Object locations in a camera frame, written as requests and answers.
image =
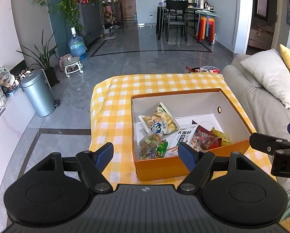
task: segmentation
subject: teal wall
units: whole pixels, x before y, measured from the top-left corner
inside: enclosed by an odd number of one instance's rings
[[[54,5],[58,4],[61,0],[47,0],[48,4]],[[50,21],[52,30],[54,32],[54,38],[56,43],[60,43],[57,50],[60,56],[70,53],[68,41],[71,38],[70,27],[65,24],[62,14],[57,14],[55,8],[50,9]]]

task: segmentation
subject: orange box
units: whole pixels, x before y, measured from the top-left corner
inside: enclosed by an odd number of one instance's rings
[[[231,145],[210,151],[216,156],[230,156],[231,152],[242,154],[249,148],[251,131],[236,107],[221,89],[198,89],[174,92],[161,92],[131,97],[133,125],[133,159],[136,174],[140,181],[160,180],[187,175],[189,172],[178,156],[156,159],[141,159],[138,153],[138,143],[146,135],[139,115],[152,116],[158,104],[162,102],[179,125],[191,124],[192,120],[211,130],[226,133]],[[170,141],[173,134],[165,135]]]

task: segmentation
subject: trash can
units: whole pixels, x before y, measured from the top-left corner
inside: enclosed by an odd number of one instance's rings
[[[50,85],[42,70],[36,70],[27,75],[20,84],[21,89],[26,93],[31,105],[40,117],[51,114],[59,105],[50,89]]]

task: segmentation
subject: black plant pot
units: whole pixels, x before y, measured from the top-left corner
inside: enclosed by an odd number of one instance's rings
[[[60,81],[57,80],[55,70],[53,67],[51,67],[49,70],[45,71],[45,73],[46,73],[46,77],[47,77],[51,87],[54,87],[56,84],[60,83]]]

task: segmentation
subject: yellow and white tablecloth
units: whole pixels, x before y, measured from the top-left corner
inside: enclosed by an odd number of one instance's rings
[[[184,177],[141,182],[135,172],[132,156],[131,96],[145,93],[170,92],[192,89],[221,88],[244,117],[252,132],[255,132],[247,114],[227,86],[221,74],[135,74],[109,78],[93,89],[91,99],[91,151],[96,151],[106,142],[114,145],[114,156],[103,175],[116,188],[118,183],[167,184],[176,187]],[[265,172],[270,174],[268,156],[249,148],[245,153]],[[217,172],[215,177],[224,173]]]

